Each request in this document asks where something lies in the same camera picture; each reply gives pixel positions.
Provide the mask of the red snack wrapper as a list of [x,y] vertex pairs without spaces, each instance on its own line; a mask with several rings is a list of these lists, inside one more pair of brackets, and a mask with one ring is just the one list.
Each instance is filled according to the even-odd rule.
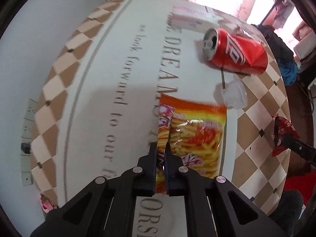
[[274,133],[273,133],[273,143],[274,148],[272,151],[272,156],[276,157],[287,147],[283,144],[283,139],[285,136],[300,138],[297,131],[295,130],[293,124],[284,117],[279,116],[278,114],[274,115]]

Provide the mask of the yellow fries snack bag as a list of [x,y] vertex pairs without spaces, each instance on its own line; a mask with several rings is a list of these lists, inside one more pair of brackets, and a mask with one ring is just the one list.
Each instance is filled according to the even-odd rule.
[[167,146],[172,154],[181,157],[184,166],[203,177],[213,179],[217,176],[227,118],[226,106],[197,103],[162,94],[158,115],[155,192],[166,194],[163,166]]

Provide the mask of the red cola can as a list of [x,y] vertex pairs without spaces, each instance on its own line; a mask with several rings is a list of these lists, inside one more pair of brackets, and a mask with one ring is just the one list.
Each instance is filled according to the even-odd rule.
[[210,28],[205,33],[203,56],[218,67],[244,74],[261,75],[268,65],[261,42],[231,35],[222,28]]

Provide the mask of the white blue milk carton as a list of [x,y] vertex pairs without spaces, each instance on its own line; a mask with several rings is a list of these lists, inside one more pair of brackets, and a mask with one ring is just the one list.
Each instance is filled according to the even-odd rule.
[[217,16],[212,9],[202,11],[191,7],[173,6],[169,15],[169,25],[190,31],[205,33],[210,28],[219,28],[224,18]]

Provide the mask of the red blanket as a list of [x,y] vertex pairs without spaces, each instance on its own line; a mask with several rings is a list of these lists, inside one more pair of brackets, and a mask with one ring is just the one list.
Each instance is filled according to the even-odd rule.
[[293,176],[287,178],[284,190],[297,190],[303,197],[304,205],[307,206],[308,201],[313,195],[313,189],[316,184],[316,173],[311,171],[303,176]]

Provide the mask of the blue quilted blanket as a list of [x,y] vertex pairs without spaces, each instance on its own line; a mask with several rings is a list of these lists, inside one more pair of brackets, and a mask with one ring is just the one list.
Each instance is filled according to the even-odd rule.
[[295,60],[287,61],[277,59],[277,64],[285,86],[291,86],[296,82],[298,68]]

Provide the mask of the small clear plastic cup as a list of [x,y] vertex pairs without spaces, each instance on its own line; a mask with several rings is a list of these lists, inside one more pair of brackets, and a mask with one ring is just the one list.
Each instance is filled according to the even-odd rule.
[[243,109],[248,106],[247,92],[240,79],[226,83],[226,87],[221,91],[224,104],[228,108]]

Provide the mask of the white power strip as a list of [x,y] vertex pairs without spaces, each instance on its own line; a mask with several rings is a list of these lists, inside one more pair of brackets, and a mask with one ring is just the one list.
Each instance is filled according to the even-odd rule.
[[20,144],[20,173],[22,186],[33,184],[31,176],[31,142],[32,129],[35,124],[37,102],[29,99],[24,115]]

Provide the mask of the checkered brown white bedspread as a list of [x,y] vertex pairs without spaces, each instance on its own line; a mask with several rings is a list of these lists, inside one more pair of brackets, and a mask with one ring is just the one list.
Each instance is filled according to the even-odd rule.
[[[272,156],[273,117],[289,111],[270,47],[255,27],[213,10],[224,18],[219,28],[261,42],[268,57],[261,75],[218,67],[203,56],[206,32],[169,25],[173,6],[211,9],[181,0],[106,2],[77,28],[53,64],[31,148],[38,162],[32,175],[58,208],[95,178],[116,178],[137,166],[150,145],[157,146],[162,94],[226,106],[221,91],[240,79],[248,106],[226,107],[217,176],[268,217],[276,209],[289,155]],[[138,197],[131,236],[188,236],[184,198],[156,192]]]

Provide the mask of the dark grey jacket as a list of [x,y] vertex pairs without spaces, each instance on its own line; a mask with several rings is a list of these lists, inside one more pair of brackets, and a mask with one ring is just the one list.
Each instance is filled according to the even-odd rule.
[[274,29],[270,25],[253,25],[265,37],[276,60],[283,62],[293,62],[293,52],[284,43],[284,41],[274,33]]

